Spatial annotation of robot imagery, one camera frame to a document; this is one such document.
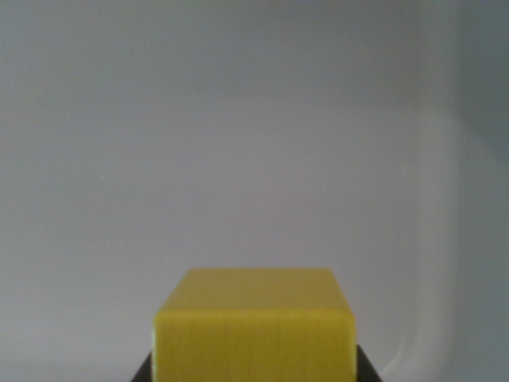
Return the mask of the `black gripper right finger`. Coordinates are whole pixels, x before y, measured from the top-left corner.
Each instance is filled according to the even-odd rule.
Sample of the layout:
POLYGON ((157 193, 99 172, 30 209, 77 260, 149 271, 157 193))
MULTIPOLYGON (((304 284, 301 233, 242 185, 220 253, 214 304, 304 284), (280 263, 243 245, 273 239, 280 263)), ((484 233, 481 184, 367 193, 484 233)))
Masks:
POLYGON ((357 382, 383 381, 360 345, 356 346, 356 358, 357 358, 357 377, 356 377, 357 382))

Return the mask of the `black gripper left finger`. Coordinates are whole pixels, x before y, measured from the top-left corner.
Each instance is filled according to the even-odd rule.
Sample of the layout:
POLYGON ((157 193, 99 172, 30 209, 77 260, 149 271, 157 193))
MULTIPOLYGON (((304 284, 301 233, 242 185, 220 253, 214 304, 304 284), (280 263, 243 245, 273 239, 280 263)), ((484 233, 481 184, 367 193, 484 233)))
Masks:
POLYGON ((131 382, 152 382, 152 353, 148 354, 132 377, 131 382))

